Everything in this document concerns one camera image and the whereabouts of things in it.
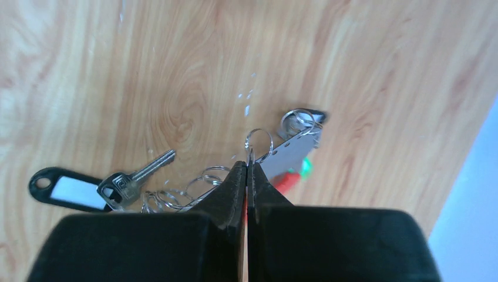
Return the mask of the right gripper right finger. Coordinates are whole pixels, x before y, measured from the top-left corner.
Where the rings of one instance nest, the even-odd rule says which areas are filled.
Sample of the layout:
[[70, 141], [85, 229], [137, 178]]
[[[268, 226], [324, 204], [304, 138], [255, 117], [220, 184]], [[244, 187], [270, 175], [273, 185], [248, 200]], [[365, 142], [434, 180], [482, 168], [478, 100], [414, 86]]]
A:
[[440, 281], [427, 241], [400, 210], [296, 206], [247, 168], [250, 281]]

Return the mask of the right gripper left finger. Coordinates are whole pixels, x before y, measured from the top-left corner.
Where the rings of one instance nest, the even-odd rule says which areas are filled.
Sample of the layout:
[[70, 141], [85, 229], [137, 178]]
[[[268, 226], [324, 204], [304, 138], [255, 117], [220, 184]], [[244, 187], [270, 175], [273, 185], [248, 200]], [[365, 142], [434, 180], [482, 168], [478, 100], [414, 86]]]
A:
[[52, 230], [29, 281], [241, 281], [244, 162], [185, 211], [119, 213], [97, 194], [99, 179], [60, 167], [28, 184], [42, 203], [77, 210]]

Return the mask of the key with black tag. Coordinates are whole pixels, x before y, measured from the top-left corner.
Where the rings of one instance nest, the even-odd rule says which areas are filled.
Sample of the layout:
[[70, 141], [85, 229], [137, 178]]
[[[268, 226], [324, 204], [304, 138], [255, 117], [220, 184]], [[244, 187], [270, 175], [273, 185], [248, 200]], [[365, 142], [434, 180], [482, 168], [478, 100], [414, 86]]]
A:
[[172, 163], [175, 156], [175, 150], [168, 150], [142, 169], [116, 172], [105, 179], [61, 167], [47, 167], [31, 177], [28, 190], [35, 200], [53, 206], [83, 212], [124, 210], [140, 199], [148, 179]]

